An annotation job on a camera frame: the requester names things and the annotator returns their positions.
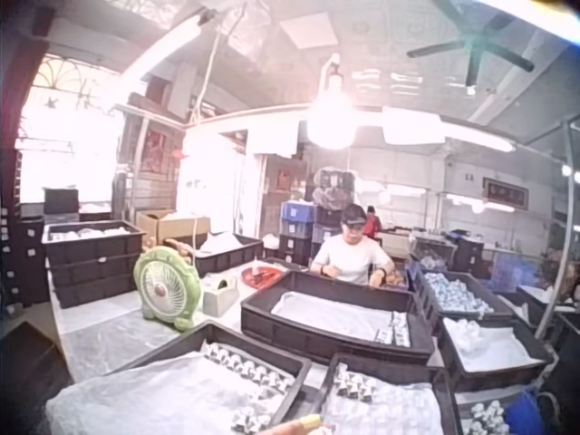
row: baseball cap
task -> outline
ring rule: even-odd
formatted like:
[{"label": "baseball cap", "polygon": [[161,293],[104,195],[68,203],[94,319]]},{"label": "baseball cap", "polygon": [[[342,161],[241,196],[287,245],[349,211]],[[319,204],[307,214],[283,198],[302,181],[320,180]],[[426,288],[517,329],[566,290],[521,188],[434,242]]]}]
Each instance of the baseball cap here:
[{"label": "baseball cap", "polygon": [[366,224],[366,213],[361,206],[349,204],[343,210],[341,222],[346,225],[364,225]]}]

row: white t-shirt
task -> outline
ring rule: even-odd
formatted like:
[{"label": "white t-shirt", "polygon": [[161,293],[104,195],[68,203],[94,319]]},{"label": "white t-shirt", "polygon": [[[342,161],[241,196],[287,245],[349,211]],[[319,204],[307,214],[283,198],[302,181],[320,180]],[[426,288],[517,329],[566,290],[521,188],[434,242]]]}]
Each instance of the white t-shirt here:
[{"label": "white t-shirt", "polygon": [[341,281],[368,284],[369,266],[386,266],[391,261],[374,240],[362,237],[356,245],[349,245],[339,234],[326,239],[313,263],[336,267],[341,271],[336,279]]}]

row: hand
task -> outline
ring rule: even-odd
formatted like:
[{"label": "hand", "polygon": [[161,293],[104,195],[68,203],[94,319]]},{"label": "hand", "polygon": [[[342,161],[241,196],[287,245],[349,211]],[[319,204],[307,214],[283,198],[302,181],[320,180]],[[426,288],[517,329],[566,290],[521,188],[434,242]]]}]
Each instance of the hand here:
[{"label": "hand", "polygon": [[341,274],[341,271],[334,266],[323,266],[320,271],[323,275],[330,276],[331,278],[336,278]]},{"label": "hand", "polygon": [[384,270],[382,270],[382,269],[375,270],[372,273],[371,278],[369,279],[369,285],[371,287],[377,287],[377,288],[380,287],[384,277],[385,277]]}]

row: ceiling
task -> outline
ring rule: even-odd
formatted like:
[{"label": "ceiling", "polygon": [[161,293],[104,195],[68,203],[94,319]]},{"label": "ceiling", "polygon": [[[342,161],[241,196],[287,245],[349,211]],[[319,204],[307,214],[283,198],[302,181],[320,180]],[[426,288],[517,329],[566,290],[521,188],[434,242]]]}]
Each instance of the ceiling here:
[{"label": "ceiling", "polygon": [[[437,112],[489,124],[519,138],[580,112],[579,49],[518,19],[494,41],[531,57],[536,70],[522,72],[491,54],[484,55],[473,95],[462,85],[468,66],[465,51],[408,58],[406,53],[411,49],[459,36],[454,24],[431,0],[54,1],[59,4],[59,14],[67,19],[143,47],[200,5],[228,11],[206,24],[199,38],[170,57],[174,62],[192,63],[202,72],[216,30],[228,33],[246,4],[237,27],[218,49],[210,81],[249,107],[312,101],[322,64],[332,53],[339,53],[344,89],[357,104]],[[497,12],[473,0],[451,1],[475,28]],[[559,51],[553,58],[538,58],[541,50],[534,45],[538,41],[548,47],[555,44]],[[487,120],[474,119],[478,109],[490,102],[498,104],[500,110]],[[561,137],[553,135],[534,148],[561,159],[562,143]],[[524,174],[523,160],[537,159],[510,157],[497,162],[497,153],[481,147],[450,150],[457,160],[488,161],[496,166],[503,163],[506,169],[517,165]],[[429,146],[414,152],[431,154],[433,149]]]}]

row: ceiling fan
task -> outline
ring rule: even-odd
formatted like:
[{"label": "ceiling fan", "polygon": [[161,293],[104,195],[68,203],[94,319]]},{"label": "ceiling fan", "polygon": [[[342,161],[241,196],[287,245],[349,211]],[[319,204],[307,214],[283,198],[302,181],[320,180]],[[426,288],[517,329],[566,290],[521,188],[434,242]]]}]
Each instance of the ceiling fan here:
[{"label": "ceiling fan", "polygon": [[461,14],[450,0],[432,0],[433,3],[445,14],[461,32],[461,37],[457,41],[449,43],[437,43],[427,47],[410,50],[407,56],[410,58],[429,56],[437,53],[450,52],[452,50],[469,50],[468,76],[465,86],[474,86],[478,81],[479,65],[484,52],[495,54],[498,57],[518,66],[524,71],[531,73],[534,71],[534,64],[528,59],[524,59],[517,53],[506,47],[491,42],[491,38],[507,27],[515,17],[505,13],[495,15],[481,30],[474,29],[465,15]]}]

